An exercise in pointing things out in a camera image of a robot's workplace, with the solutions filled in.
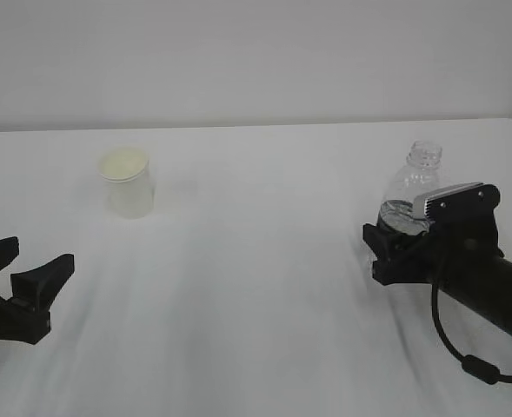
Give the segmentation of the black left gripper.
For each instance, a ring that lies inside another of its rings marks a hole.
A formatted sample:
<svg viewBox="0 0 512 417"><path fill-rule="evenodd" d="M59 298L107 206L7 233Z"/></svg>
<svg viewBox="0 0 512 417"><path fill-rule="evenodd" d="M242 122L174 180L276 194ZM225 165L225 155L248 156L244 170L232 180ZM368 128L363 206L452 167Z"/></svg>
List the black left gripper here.
<svg viewBox="0 0 512 417"><path fill-rule="evenodd" d="M15 236L0 240L0 271L19 255ZM73 254L63 254L41 267L12 274L11 295L0 295L0 341L36 345L51 330L50 307L75 272Z"/></svg>

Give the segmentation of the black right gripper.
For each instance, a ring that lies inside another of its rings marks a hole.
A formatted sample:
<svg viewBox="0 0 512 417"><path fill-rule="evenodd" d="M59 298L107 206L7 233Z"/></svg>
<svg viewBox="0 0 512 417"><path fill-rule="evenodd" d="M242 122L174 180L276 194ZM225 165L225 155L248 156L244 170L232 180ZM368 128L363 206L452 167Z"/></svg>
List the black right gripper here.
<svg viewBox="0 0 512 417"><path fill-rule="evenodd" d="M436 222L411 245L411 235L369 223L362 227L362 238L376 257L372 277L383 286L438 279L445 288L506 287L505 261L493 216Z"/></svg>

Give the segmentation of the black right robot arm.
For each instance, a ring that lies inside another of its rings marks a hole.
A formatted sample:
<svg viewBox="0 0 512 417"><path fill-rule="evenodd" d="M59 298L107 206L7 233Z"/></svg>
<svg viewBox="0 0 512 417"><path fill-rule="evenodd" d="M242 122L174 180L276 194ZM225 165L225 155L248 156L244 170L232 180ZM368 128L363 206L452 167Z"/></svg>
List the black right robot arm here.
<svg viewBox="0 0 512 417"><path fill-rule="evenodd" d="M512 261L498 246L492 215L431 225L405 235L382 222L362 238L375 255L372 277L383 286L433 284L512 336Z"/></svg>

